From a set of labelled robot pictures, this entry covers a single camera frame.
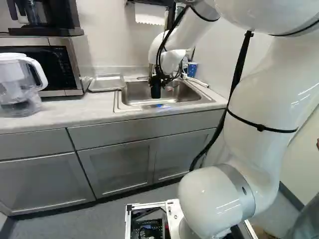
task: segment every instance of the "gray carpet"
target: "gray carpet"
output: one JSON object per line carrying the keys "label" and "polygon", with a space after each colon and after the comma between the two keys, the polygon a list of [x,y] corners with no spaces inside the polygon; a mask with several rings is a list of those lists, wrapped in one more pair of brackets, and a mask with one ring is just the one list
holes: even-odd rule
{"label": "gray carpet", "polygon": [[[162,187],[88,209],[19,221],[10,239],[123,239],[126,204],[177,198],[177,186]],[[251,222],[283,236],[297,216],[298,211],[279,194],[273,206]]]}

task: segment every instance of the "sink basin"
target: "sink basin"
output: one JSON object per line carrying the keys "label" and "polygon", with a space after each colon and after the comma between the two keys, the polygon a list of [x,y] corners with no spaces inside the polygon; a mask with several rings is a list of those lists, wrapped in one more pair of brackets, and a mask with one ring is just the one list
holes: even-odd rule
{"label": "sink basin", "polygon": [[216,101],[187,80],[175,79],[161,90],[160,99],[152,99],[147,79],[127,77],[125,87],[115,93],[114,112],[182,109]]}
{"label": "sink basin", "polygon": [[161,89],[161,98],[152,99],[147,80],[128,81],[122,90],[122,102],[127,106],[146,106],[199,101],[201,96],[183,81],[174,80]]}

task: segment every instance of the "countertop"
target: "countertop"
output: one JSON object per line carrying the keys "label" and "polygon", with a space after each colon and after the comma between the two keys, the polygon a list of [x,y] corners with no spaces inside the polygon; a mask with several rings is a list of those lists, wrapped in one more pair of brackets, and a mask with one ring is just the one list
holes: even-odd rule
{"label": "countertop", "polygon": [[216,110],[226,107],[227,100],[214,91],[196,83],[201,91],[215,99],[214,103],[192,105],[183,109],[151,109],[139,112],[114,112],[115,92],[89,93],[80,97],[42,99],[42,110],[24,118],[5,118],[0,115],[0,134],[19,133],[90,124],[136,120],[142,118]]}

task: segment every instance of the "cup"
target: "cup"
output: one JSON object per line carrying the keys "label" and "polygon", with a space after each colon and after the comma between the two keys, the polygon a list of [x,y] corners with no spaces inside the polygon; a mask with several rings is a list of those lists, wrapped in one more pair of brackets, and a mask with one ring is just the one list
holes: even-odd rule
{"label": "cup", "polygon": [[188,77],[195,77],[197,71],[197,63],[196,62],[189,62],[187,66],[187,76]]}

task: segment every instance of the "coffee maker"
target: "coffee maker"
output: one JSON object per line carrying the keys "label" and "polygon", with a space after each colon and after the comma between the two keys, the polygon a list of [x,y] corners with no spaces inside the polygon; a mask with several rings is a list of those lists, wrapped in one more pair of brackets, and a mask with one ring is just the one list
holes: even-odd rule
{"label": "coffee maker", "polygon": [[7,0],[12,20],[27,18],[21,28],[9,28],[14,36],[79,36],[76,0]]}

